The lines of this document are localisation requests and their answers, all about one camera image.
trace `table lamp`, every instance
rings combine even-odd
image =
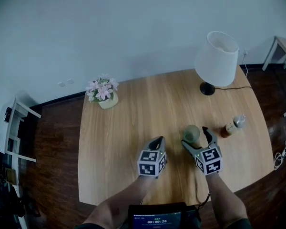
[[[212,95],[215,86],[228,86],[235,78],[238,57],[238,44],[229,35],[212,31],[195,59],[197,74],[205,81],[200,91]]]

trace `flower pot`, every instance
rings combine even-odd
[[[99,105],[101,106],[102,109],[109,109],[113,106],[115,106],[119,101],[118,95],[116,92],[113,92],[113,99],[108,98],[105,101],[99,102]]]

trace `display screen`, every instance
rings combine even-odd
[[[177,229],[180,227],[181,212],[158,215],[133,215],[133,228]]]

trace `human arm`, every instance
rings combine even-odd
[[[104,229],[118,228],[127,219],[129,205],[139,205],[154,182],[154,177],[138,177],[126,189],[99,204],[84,223]]]
[[[207,175],[206,181],[216,219],[222,228],[248,218],[244,203],[227,187],[218,173]]]

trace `wooden floor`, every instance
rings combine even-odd
[[[273,153],[281,152],[286,140],[286,70],[250,71],[248,80],[264,113]],[[21,185],[30,189],[41,212],[40,218],[30,218],[30,228],[73,228],[94,208],[80,203],[78,196],[82,105],[83,97],[78,97],[44,106],[36,126],[22,127],[31,137],[30,150],[37,159],[27,162],[20,175]],[[286,158],[277,171],[236,194],[244,201],[254,228],[275,228],[286,206]],[[218,228],[210,202],[200,214],[202,228]]]

